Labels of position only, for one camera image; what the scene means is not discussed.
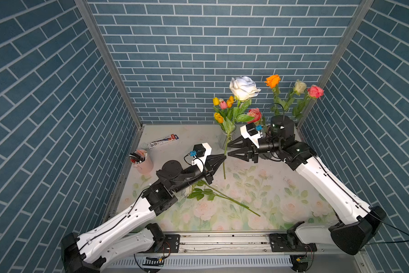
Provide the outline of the yellow tulip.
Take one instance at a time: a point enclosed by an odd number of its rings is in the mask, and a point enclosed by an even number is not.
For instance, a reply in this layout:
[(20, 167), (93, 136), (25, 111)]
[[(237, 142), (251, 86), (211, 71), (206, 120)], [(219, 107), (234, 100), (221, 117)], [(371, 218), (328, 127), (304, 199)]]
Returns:
[(225, 121), (225, 118), (220, 113), (214, 113), (214, 119), (219, 123), (222, 124)]
[(214, 106), (214, 110), (217, 113), (219, 113), (219, 111), (220, 111), (220, 99), (218, 99), (217, 97), (214, 97), (212, 99), (212, 103), (213, 103), (213, 106)]

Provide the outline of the pink tulip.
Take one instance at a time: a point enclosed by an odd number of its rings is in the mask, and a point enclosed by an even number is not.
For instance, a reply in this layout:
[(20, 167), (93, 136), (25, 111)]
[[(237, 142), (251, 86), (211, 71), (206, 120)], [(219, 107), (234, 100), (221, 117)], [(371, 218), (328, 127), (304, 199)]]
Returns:
[(226, 101), (222, 101), (222, 102), (219, 104), (219, 106), (220, 106), (220, 108), (221, 108), (222, 110), (225, 110), (225, 109), (228, 108)]

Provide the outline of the white rose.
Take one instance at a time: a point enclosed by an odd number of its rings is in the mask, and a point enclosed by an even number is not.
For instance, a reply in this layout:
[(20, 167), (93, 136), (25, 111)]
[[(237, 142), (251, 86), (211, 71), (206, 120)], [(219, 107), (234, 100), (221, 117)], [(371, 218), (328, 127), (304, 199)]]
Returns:
[[(236, 124), (248, 123), (248, 121), (252, 120), (252, 117), (248, 116), (246, 111), (251, 106), (252, 98), (256, 97), (261, 89), (247, 76), (232, 78), (229, 89), (235, 101), (231, 108), (225, 110), (220, 108), (219, 113), (225, 118), (224, 123), (220, 124), (220, 127), (223, 131), (232, 135), (236, 129)], [(220, 99), (220, 102), (226, 101), (227, 103), (228, 99)]]

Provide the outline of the cream rose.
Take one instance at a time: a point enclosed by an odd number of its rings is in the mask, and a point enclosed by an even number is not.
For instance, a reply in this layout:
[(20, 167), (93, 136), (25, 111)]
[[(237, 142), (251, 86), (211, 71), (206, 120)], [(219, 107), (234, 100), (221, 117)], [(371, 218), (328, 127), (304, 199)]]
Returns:
[(294, 84), (292, 91), (288, 95), (288, 99), (285, 101), (284, 105), (284, 112), (288, 111), (292, 103), (298, 98), (300, 95), (304, 94), (307, 89), (307, 85), (300, 80), (297, 80)]

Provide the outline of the small pink rose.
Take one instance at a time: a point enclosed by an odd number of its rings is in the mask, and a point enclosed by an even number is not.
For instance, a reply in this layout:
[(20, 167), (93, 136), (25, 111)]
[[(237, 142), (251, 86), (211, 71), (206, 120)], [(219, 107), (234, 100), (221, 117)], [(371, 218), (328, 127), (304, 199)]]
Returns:
[(311, 101), (316, 101), (324, 95), (324, 90), (319, 86), (312, 85), (308, 88), (307, 94), (304, 98), (297, 103), (297, 106), (293, 108), (292, 114), (296, 119), (301, 119), (303, 117), (303, 111), (308, 106)]

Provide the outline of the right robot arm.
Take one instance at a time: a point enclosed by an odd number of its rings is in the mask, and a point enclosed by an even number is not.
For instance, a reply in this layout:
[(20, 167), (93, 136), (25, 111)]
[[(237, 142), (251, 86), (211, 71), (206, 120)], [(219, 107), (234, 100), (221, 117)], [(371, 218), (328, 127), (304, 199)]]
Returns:
[(266, 129), (255, 124), (240, 128), (240, 137), (228, 143), (234, 158), (257, 163), (259, 158), (283, 162), (304, 177), (332, 206), (337, 223), (297, 222), (286, 233), (269, 236), (273, 252), (316, 251), (317, 244), (335, 245), (356, 255), (385, 224), (386, 212), (371, 206), (347, 188), (305, 142), (296, 140), (294, 122), (274, 116)]

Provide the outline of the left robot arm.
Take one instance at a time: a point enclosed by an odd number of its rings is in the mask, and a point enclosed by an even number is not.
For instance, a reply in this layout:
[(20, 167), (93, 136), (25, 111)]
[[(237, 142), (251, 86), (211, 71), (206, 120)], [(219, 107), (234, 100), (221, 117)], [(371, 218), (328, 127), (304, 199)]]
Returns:
[(99, 273), (125, 257), (161, 249), (165, 235), (150, 221), (177, 202), (177, 192), (203, 179), (212, 181), (226, 158), (223, 154), (195, 158), (188, 168), (176, 160), (166, 162), (156, 172), (158, 180), (143, 190), (133, 205), (87, 233), (63, 237), (65, 272)]

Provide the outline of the clear glass vase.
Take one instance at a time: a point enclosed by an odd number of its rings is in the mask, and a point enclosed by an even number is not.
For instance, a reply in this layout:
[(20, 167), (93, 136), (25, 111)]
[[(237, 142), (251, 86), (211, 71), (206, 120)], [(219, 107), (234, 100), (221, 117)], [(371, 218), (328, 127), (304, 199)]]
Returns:
[(219, 147), (222, 150), (225, 150), (227, 148), (227, 144), (228, 142), (231, 141), (231, 137), (232, 137), (231, 133), (228, 134), (227, 132), (222, 131), (218, 141)]

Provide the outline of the pink pen holder cup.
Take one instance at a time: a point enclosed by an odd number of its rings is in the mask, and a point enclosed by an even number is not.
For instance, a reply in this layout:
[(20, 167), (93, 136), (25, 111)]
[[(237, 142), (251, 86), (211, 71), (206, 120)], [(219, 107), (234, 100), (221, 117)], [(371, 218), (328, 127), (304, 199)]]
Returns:
[(147, 175), (153, 170), (153, 162), (145, 150), (136, 150), (129, 155), (132, 167), (140, 174)]

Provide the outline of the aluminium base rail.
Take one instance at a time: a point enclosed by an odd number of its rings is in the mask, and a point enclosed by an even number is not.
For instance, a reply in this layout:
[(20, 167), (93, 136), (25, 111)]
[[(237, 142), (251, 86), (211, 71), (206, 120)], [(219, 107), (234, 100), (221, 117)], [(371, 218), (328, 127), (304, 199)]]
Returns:
[(286, 233), (170, 232), (156, 251), (135, 250), (104, 266), (104, 273), (373, 273), (362, 250), (348, 255), (334, 245), (288, 247)]

